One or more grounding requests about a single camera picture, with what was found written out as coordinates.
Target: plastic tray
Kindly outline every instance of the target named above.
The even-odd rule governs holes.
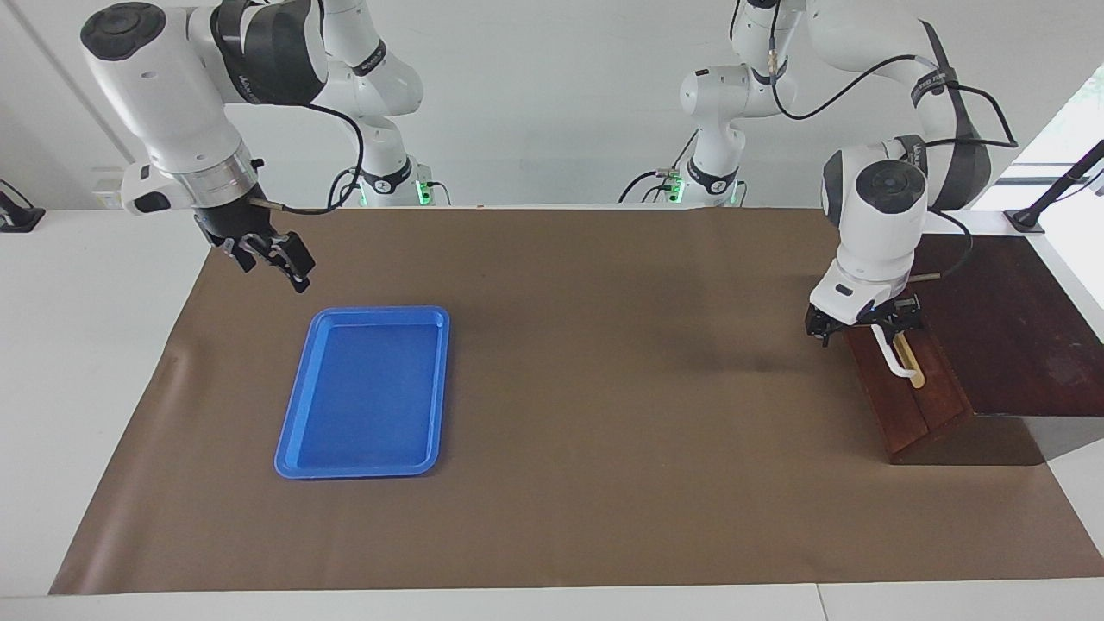
[[[299,362],[276,471],[286,478],[416,476],[437,461],[448,313],[331,308]]]

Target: wooden board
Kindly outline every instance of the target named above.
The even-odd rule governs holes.
[[[954,264],[963,243],[924,238],[914,273]],[[965,267],[913,293],[922,390],[872,334],[847,336],[894,463],[1032,465],[1104,439],[1104,345],[1026,239],[978,238]]]

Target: brown paper mat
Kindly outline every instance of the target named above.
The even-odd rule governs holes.
[[[816,212],[279,224],[314,287],[210,257],[53,593],[1104,575],[1048,467],[885,464],[847,347],[803,334]],[[436,469],[282,480],[311,317],[421,304],[453,317]]]

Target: black cable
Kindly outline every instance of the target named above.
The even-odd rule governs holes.
[[[671,168],[678,169],[679,162],[682,161],[682,156],[687,155],[687,151],[690,150],[690,145],[693,144],[693,139],[698,137],[700,131],[700,128],[693,130],[693,134],[690,135],[690,139],[687,140],[687,146],[682,147],[682,151],[679,154],[679,157],[675,158],[675,164],[671,165]]]
[[[662,196],[664,191],[670,191],[670,189],[671,189],[670,186],[665,186],[665,185],[656,186],[655,188],[644,193],[644,200],[641,200],[640,202],[648,202],[648,197],[651,196],[651,192],[656,192],[656,198],[651,199],[651,202],[656,202],[659,200],[659,197]]]
[[[448,200],[448,207],[453,207],[453,194],[448,193],[448,186],[442,183],[440,181],[429,181],[426,183],[428,188],[440,188],[445,190],[445,199]]]
[[[946,278],[947,276],[954,274],[958,270],[962,270],[962,267],[966,265],[967,262],[969,262],[970,256],[974,255],[974,233],[972,233],[970,230],[966,228],[966,224],[963,224],[956,218],[952,218],[942,211],[932,211],[932,213],[938,215],[940,218],[946,220],[947,222],[951,222],[955,227],[958,227],[958,230],[962,231],[964,235],[966,235],[966,243],[967,243],[966,250],[963,252],[962,259],[959,259],[958,262],[952,265],[949,269],[935,274],[922,274],[919,276],[913,276],[909,278],[910,283],[925,283],[925,282]]]
[[[744,187],[744,194],[743,194],[742,197],[740,197],[740,209],[743,209],[743,207],[744,207],[744,201],[745,201],[745,200],[747,200],[747,190],[749,190],[750,188],[749,188],[749,186],[747,186],[747,182],[746,182],[746,181],[740,181],[739,183],[736,183],[736,189],[737,189],[737,190],[740,189],[740,186],[743,186],[743,187]]]
[[[627,188],[625,188],[624,192],[622,192],[622,197],[617,199],[618,204],[625,202],[625,199],[628,197],[628,193],[633,191],[633,188],[639,186],[640,181],[644,181],[648,177],[659,177],[659,176],[660,176],[659,172],[655,170],[649,170],[648,172],[645,172],[644,175],[637,177],[636,179],[633,179],[633,182],[629,183]]]
[[[782,104],[782,97],[778,96],[778,78],[777,78],[777,76],[774,76],[774,75],[771,76],[771,92],[774,95],[774,103],[775,103],[775,105],[778,106],[778,109],[782,112],[783,115],[785,115],[787,118],[792,118],[794,120],[806,120],[806,119],[813,118],[814,116],[816,116],[816,115],[825,112],[826,109],[828,109],[829,106],[831,106],[836,102],[840,101],[845,95],[847,95],[848,93],[850,93],[852,88],[854,88],[856,86],[858,86],[863,80],[866,80],[866,78],[870,77],[871,75],[873,75],[874,72],[877,72],[878,70],[880,70],[880,69],[882,69],[882,67],[884,67],[887,65],[891,65],[893,63],[899,63],[901,61],[915,61],[920,56],[916,56],[915,54],[902,54],[900,56],[893,56],[892,59],[887,59],[887,60],[878,63],[877,65],[874,65],[874,66],[868,69],[866,72],[863,72],[862,75],[860,75],[859,77],[856,77],[854,80],[852,80],[850,84],[848,84],[846,87],[843,87],[843,90],[840,91],[839,93],[836,93],[836,95],[832,98],[830,98],[827,102],[825,102],[824,105],[821,105],[820,107],[818,107],[817,109],[815,109],[815,110],[813,110],[813,112],[810,112],[808,114],[793,114],[793,113],[790,113],[789,110],[786,109],[786,106],[784,106]]]
[[[357,134],[357,154],[358,154],[357,165],[351,168],[342,170],[341,172],[338,173],[337,177],[333,178],[333,183],[330,186],[330,194],[329,197],[327,197],[329,202],[326,206],[326,209],[294,209],[290,207],[284,208],[284,211],[288,213],[294,213],[296,215],[325,215],[327,213],[332,212],[337,208],[343,206],[346,201],[349,200],[349,197],[352,196],[352,192],[357,189],[357,180],[360,178],[360,162],[364,161],[364,134],[360,130],[360,126],[357,125],[357,122],[344,113],[340,113],[336,109],[330,109],[325,106],[319,106],[317,104],[304,104],[301,107],[340,118],[341,120],[348,123],[349,126],[352,127],[353,131]],[[346,175],[352,175],[352,182],[344,187],[344,189],[341,191],[341,196],[338,198],[338,200],[335,201],[333,192],[335,190],[337,190],[337,187],[341,183],[341,179]]]
[[[1069,193],[1069,194],[1066,194],[1066,196],[1064,196],[1064,197],[1062,197],[1060,199],[1055,199],[1054,202],[1062,202],[1063,200],[1072,199],[1073,197],[1075,197],[1075,196],[1080,194],[1081,192],[1087,190],[1089,187],[1092,186],[1093,183],[1095,183],[1096,181],[1100,181],[1101,177],[1104,177],[1104,168],[1102,168],[1101,171],[1097,172],[1095,177],[1093,177],[1092,179],[1090,179],[1079,190],[1076,190],[1075,192]]]
[[[966,86],[964,84],[946,84],[946,86],[948,88],[954,88],[955,91],[965,91],[966,93],[974,93],[975,95],[985,97],[992,106],[994,112],[997,113],[997,118],[1000,120],[1000,127],[1005,130],[1005,137],[1008,140],[1006,143],[998,143],[996,140],[981,140],[979,138],[945,138],[943,140],[925,143],[926,147],[938,147],[942,145],[978,145],[987,147],[1001,147],[1006,149],[1018,149],[1020,147],[1016,137],[1012,136],[1012,127],[1008,124],[1008,117],[1005,116],[1005,110],[1000,109],[1000,104],[997,103],[996,97],[980,88],[974,88],[973,86]]]
[[[736,0],[736,8],[732,11],[732,23],[729,24],[729,41],[735,39],[736,17],[740,14],[740,2],[741,0]]]
[[[28,209],[34,209],[34,203],[31,202],[31,200],[28,199],[25,196],[23,196],[23,192],[19,191],[19,188],[17,188],[15,186],[12,186],[8,181],[4,181],[3,179],[0,179],[0,183],[3,183],[3,186],[6,188],[8,188],[9,190],[15,192],[15,196],[18,196],[19,198],[23,199],[23,202],[26,203]]]
[[[771,20],[771,50],[777,50],[777,48],[775,46],[776,45],[775,33],[777,32],[778,29],[778,15],[781,13],[782,13],[782,2],[778,2],[774,7],[774,19]],[[782,112],[783,115],[793,120],[806,120],[828,109],[828,106],[831,106],[836,102],[840,101],[843,97],[843,95],[847,95],[852,88],[858,86],[859,83],[873,75],[874,72],[877,72],[878,70],[887,65],[891,65],[893,63],[899,63],[901,61],[916,61],[919,59],[920,56],[915,54],[901,54],[899,56],[893,56],[892,59],[887,59],[878,63],[877,65],[868,69],[866,72],[862,73],[862,75],[856,77],[853,81],[851,81],[850,84],[843,87],[842,91],[837,93],[836,96],[828,99],[827,102],[825,102],[822,106],[818,107],[817,109],[808,114],[793,114],[786,109],[786,106],[782,105],[782,97],[778,96],[778,76],[774,74],[771,75],[771,93],[774,95],[775,105],[778,106],[778,110]]]

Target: white table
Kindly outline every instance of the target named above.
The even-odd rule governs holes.
[[[976,232],[1011,233],[998,214],[963,217]],[[941,220],[931,225],[953,231]],[[1104,337],[1104,309],[1044,239],[1032,243]],[[0,235],[0,619],[1095,621],[1104,614],[1104,580],[46,598],[206,251],[187,212],[59,211],[33,234]],[[1052,467],[1104,548],[1104,443]]]

